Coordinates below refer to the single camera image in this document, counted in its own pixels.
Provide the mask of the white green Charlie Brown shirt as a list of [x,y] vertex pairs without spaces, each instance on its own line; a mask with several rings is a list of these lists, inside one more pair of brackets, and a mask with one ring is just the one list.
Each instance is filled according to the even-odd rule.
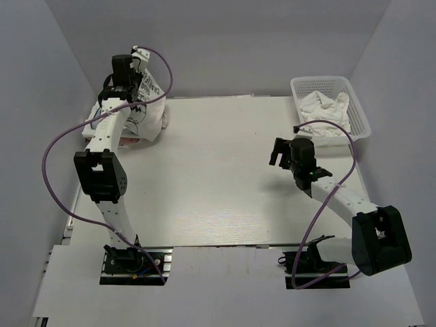
[[[149,102],[163,94],[164,90],[156,83],[150,71],[145,69],[138,89],[138,101]],[[152,104],[133,109],[125,123],[122,137],[153,142],[167,125],[166,98],[163,97]]]

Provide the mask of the pink shirt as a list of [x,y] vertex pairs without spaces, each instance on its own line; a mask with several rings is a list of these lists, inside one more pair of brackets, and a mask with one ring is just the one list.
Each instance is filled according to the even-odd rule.
[[121,138],[119,141],[119,146],[132,146],[139,143],[139,141],[140,139],[138,138]]

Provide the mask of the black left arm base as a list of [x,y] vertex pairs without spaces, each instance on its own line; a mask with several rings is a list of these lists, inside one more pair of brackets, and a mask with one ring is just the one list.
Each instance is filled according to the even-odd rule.
[[136,249],[116,249],[104,246],[105,255],[99,278],[100,285],[121,286],[163,286],[159,268],[164,279],[170,274],[172,262],[171,249],[151,249],[149,259],[143,252]]

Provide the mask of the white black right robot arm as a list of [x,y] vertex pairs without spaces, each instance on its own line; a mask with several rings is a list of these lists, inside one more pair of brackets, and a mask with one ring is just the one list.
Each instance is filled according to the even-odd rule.
[[378,206],[340,184],[319,167],[315,147],[306,138],[277,138],[269,164],[292,172],[297,188],[338,215],[351,229],[349,238],[320,236],[294,263],[314,272],[350,264],[372,276],[411,261],[412,252],[401,214],[393,206]]

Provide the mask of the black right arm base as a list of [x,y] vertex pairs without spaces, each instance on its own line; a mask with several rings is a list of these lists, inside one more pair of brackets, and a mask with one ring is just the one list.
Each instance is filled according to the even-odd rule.
[[[320,255],[315,252],[315,246],[322,240],[332,238],[332,236],[322,235],[315,240],[309,242],[309,246],[305,247],[300,254],[297,269],[296,269],[296,285],[304,285],[340,266],[337,262],[322,262]],[[286,251],[277,260],[278,265],[284,267],[285,285],[287,290],[292,290],[292,267],[296,258],[297,251]],[[327,289],[349,289],[349,277],[347,267],[343,267],[335,274],[309,286],[309,289],[327,290]]]

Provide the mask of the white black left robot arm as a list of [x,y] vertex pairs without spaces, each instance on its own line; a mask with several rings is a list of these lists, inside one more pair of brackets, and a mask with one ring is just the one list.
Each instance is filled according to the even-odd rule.
[[127,214],[123,196],[127,174],[116,153],[131,108],[114,108],[133,103],[138,98],[138,73],[113,73],[104,82],[97,98],[99,118],[85,150],[74,155],[74,165],[83,192],[98,207],[104,223],[110,227],[110,246],[127,249],[140,246]]

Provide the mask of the white crumpled shirt in basket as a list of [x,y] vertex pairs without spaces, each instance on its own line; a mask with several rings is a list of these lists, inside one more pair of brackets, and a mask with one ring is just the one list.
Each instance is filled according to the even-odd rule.
[[[346,132],[351,131],[347,109],[349,95],[339,93],[334,99],[325,96],[319,91],[314,91],[300,100],[300,111],[304,122],[314,120],[331,121],[340,125]],[[312,123],[309,127],[317,137],[344,136],[337,127],[327,123]]]

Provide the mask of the white plastic basket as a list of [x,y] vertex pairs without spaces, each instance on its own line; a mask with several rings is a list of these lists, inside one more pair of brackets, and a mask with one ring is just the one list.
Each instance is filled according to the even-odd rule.
[[[354,141],[367,138],[371,135],[371,128],[369,127],[367,118],[348,79],[342,76],[305,76],[293,78],[290,81],[290,87],[298,118],[301,123],[305,123],[300,111],[300,100],[302,98],[314,91],[319,91],[331,99],[334,99],[339,93],[346,93],[349,95],[349,106],[347,109],[349,124],[351,126],[349,135]],[[313,135],[313,131],[309,125],[304,126],[302,129],[309,132],[309,135],[313,137],[314,143],[318,146],[336,146],[348,143],[348,139],[345,135],[317,137]]]

